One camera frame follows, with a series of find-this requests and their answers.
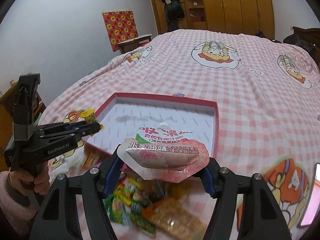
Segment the bedside table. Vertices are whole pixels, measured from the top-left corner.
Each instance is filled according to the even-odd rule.
[[[12,137],[13,106],[15,103],[15,94],[18,83],[15,83],[0,98],[0,171],[9,170],[4,161],[4,151]],[[37,107],[33,113],[33,119],[36,121],[46,109],[41,97],[37,94]]]

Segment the white wall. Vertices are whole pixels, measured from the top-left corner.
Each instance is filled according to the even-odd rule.
[[[132,10],[139,35],[157,35],[150,0],[16,0],[0,24],[0,90],[21,74],[40,73],[46,105],[112,52],[102,12]]]
[[[275,14],[275,38],[278,41],[291,34],[292,26],[320,28],[320,23],[306,0],[272,0]]]

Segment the human hand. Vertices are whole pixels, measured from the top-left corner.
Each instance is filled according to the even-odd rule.
[[[34,192],[39,193],[40,195],[47,194],[50,188],[48,163],[45,162],[43,164],[43,169],[36,178],[34,178],[29,172],[21,168],[16,171],[9,172],[10,185],[14,189],[18,190],[22,195],[26,196],[27,190],[22,185],[22,180],[33,182],[35,184]]]

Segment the wooden wardrobe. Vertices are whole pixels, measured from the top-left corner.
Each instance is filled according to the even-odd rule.
[[[167,32],[164,4],[151,0],[158,33]],[[275,24],[272,0],[180,0],[185,18],[179,21],[181,29],[202,29],[230,34],[255,35],[262,31],[274,39]],[[192,22],[190,14],[202,16],[204,22]]]

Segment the wooden headboard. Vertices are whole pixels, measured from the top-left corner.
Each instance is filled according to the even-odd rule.
[[[311,53],[311,57],[320,69],[320,28],[302,29],[293,27],[293,32],[299,35],[303,42],[311,42],[316,46],[316,49]]]

